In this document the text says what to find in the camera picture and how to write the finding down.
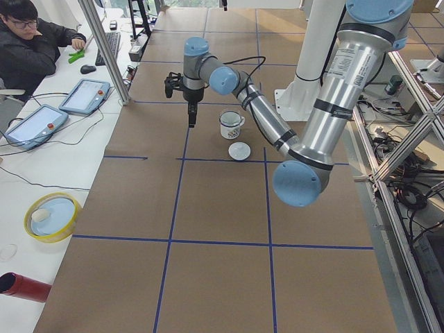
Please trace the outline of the white enamel mug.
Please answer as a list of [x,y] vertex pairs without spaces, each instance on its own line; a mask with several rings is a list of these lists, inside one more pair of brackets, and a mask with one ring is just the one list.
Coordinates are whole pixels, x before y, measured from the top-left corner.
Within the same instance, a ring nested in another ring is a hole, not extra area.
[[240,135],[245,117],[233,110],[223,111],[219,116],[220,134],[224,139],[236,139]]

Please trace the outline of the white mug lid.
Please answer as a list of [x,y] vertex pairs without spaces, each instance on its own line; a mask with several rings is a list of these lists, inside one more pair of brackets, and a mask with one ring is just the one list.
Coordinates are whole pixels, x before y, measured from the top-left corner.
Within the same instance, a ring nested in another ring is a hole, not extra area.
[[247,160],[250,153],[251,149],[245,142],[235,142],[228,147],[228,154],[235,161]]

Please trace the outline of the upper teach pendant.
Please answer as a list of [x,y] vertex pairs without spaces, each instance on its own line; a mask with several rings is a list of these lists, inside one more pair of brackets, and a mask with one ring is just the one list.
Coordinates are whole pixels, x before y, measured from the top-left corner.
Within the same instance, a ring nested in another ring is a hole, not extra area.
[[109,82],[83,78],[58,108],[68,113],[89,115],[107,98],[109,90]]

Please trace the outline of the teach pendant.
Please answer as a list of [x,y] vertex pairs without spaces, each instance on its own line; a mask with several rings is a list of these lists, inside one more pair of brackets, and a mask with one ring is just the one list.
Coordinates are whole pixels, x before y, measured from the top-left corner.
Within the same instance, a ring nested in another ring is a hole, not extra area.
[[67,120],[68,114],[50,105],[42,105],[5,133],[7,141],[31,150],[47,141]]
[[109,90],[109,82],[83,78],[58,108],[68,113],[89,115],[107,98]]

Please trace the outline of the black computer mouse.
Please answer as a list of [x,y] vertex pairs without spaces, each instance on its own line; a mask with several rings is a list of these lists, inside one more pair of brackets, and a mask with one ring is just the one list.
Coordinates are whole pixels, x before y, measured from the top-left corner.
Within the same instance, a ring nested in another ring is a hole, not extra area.
[[85,75],[85,74],[90,74],[92,72],[96,71],[96,67],[94,65],[83,65],[80,68],[80,73]]

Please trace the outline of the green plastic tool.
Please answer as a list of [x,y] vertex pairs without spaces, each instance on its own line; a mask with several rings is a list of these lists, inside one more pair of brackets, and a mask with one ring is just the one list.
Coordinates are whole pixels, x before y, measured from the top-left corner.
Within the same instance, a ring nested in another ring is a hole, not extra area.
[[80,60],[81,58],[83,58],[85,56],[85,50],[81,49],[80,51],[77,51],[75,53],[70,53],[69,54],[69,59],[68,59],[68,63],[72,64],[77,60]]

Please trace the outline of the lower teach pendant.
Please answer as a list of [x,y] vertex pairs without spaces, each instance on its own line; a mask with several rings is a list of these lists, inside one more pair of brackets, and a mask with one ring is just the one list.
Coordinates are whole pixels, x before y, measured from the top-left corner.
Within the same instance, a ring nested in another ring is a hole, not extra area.
[[47,141],[67,120],[68,114],[50,105],[42,105],[5,133],[7,141],[31,150]]

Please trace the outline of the person in black jacket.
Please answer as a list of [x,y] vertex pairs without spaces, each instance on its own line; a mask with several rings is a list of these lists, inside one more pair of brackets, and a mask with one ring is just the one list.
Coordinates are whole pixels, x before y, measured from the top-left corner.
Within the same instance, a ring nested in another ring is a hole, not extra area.
[[7,89],[22,89],[27,101],[46,76],[56,72],[60,47],[80,51],[86,37],[38,17],[32,1],[1,2],[1,79]]

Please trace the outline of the yellow tape roll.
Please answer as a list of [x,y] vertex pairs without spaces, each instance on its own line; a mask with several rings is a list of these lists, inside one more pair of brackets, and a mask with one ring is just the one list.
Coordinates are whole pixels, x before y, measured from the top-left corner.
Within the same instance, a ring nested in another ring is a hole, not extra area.
[[81,210],[80,203],[69,194],[47,194],[29,207],[24,217],[24,229],[42,243],[56,243],[73,233]]

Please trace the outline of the clear petri dish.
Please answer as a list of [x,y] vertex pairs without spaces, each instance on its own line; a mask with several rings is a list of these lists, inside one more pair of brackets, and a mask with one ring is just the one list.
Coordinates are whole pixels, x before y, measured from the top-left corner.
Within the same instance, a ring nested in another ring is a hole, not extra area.
[[0,250],[0,261],[7,262],[17,254],[18,246],[16,244],[8,244]]

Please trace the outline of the red cylinder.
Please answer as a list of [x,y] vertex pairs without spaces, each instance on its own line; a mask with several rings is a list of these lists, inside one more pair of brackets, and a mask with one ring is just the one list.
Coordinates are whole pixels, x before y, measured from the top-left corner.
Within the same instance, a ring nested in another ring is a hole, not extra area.
[[9,272],[1,276],[1,294],[5,296],[46,302],[51,287],[50,284],[17,273]]

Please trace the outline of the aluminium frame post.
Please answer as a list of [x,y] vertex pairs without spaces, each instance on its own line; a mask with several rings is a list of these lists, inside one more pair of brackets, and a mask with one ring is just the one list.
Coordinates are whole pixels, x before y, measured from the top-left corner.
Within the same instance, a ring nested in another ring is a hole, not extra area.
[[114,88],[119,95],[119,100],[122,105],[128,105],[130,96],[128,89],[123,83],[121,72],[117,65],[117,61],[111,52],[111,48],[108,44],[108,39],[105,36],[99,15],[96,12],[94,2],[92,0],[78,0],[81,10],[87,20],[89,27],[92,30],[92,34],[96,40],[96,44],[105,60],[105,66],[114,84]]

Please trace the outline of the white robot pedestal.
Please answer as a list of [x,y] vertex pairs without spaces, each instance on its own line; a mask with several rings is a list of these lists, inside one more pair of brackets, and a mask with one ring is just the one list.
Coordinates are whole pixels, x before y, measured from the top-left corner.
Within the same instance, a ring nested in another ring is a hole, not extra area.
[[344,1],[302,1],[307,30],[294,80],[275,90],[277,112],[286,121],[308,120],[338,49],[337,28],[345,14]]

